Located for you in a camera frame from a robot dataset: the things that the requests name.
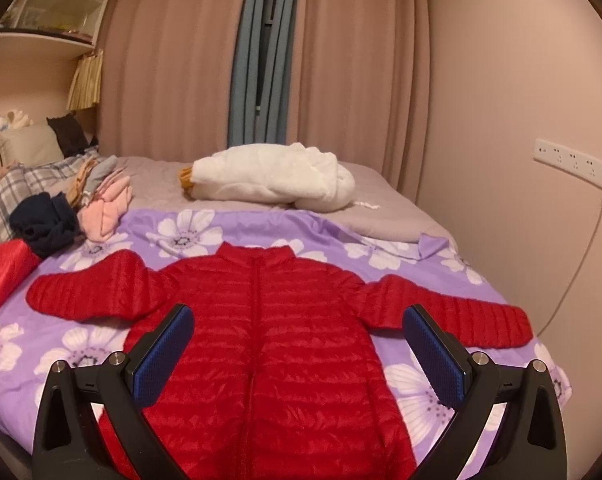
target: blue gripper pad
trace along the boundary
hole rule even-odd
[[[130,352],[132,380],[128,387],[139,409],[147,408],[158,400],[193,332],[194,314],[189,307],[180,304],[156,330],[143,335],[134,346]],[[133,362],[133,355],[138,362]]]
[[[448,408],[458,409],[465,398],[468,377],[450,353],[449,336],[420,305],[408,307],[403,313],[403,335],[438,400]]]

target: white power outlet panel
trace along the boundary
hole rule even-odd
[[[549,140],[536,139],[534,160],[587,180],[602,189],[602,160]]]

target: white fleece garment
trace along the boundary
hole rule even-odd
[[[354,177],[333,153],[299,142],[246,144],[201,158],[192,165],[192,198],[287,204],[331,212],[352,202]]]

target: silver screw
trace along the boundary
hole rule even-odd
[[[56,362],[52,363],[51,370],[55,374],[62,372],[64,369],[65,369],[65,363],[63,361],[56,361]]]
[[[490,362],[490,358],[484,352],[474,352],[472,354],[472,359],[476,364],[481,366],[486,365]]]
[[[110,354],[110,357],[108,358],[110,364],[114,366],[121,364],[125,360],[126,355],[123,352],[114,352],[113,354]]]
[[[543,373],[547,370],[547,366],[545,365],[545,363],[539,359],[535,359],[534,361],[532,361],[532,366],[537,372]]]

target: gray cable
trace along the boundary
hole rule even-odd
[[[583,264],[585,263],[585,260],[588,257],[588,254],[590,253],[590,249],[592,248],[592,244],[594,243],[594,238],[596,237],[596,233],[598,232],[598,227],[601,225],[601,220],[602,220],[602,200],[601,200],[601,209],[598,212],[598,218],[596,219],[596,224],[594,225],[594,230],[592,231],[592,235],[590,237],[590,241],[588,242],[588,246],[585,248],[585,252],[583,253],[583,257],[581,258],[580,262],[578,263],[577,270],[574,272],[574,275],[572,276],[572,279],[568,283],[568,286],[565,289],[565,292],[561,296],[561,299],[559,300],[559,304],[554,309],[554,312],[552,312],[552,315],[550,316],[550,319],[547,321],[547,323],[545,323],[545,326],[542,329],[539,330],[539,333],[538,333],[539,336],[543,335],[543,332],[545,332],[545,329],[548,328],[548,326],[550,325],[550,323],[554,320],[554,318],[556,317],[556,315],[559,313],[559,310],[563,306],[563,302],[565,301],[565,298],[567,298],[568,293],[572,289],[572,285],[574,285],[574,282],[576,281],[576,279],[578,277],[578,274],[580,273],[581,267],[583,267]]]

